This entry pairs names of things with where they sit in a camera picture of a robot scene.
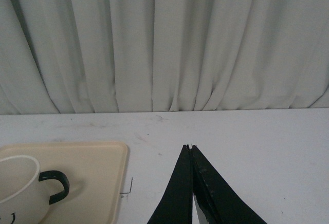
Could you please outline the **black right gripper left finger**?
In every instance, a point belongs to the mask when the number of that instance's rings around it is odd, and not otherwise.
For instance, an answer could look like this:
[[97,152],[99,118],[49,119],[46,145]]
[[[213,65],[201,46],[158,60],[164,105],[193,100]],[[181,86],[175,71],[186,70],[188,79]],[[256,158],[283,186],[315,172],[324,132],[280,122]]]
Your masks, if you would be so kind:
[[193,170],[190,148],[184,145],[161,201],[148,223],[192,223]]

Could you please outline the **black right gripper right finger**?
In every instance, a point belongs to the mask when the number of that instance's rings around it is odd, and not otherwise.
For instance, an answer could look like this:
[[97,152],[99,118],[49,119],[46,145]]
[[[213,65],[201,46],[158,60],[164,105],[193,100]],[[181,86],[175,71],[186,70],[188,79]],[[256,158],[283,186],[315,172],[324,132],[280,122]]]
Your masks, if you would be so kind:
[[195,145],[191,157],[193,193],[208,223],[265,223]]

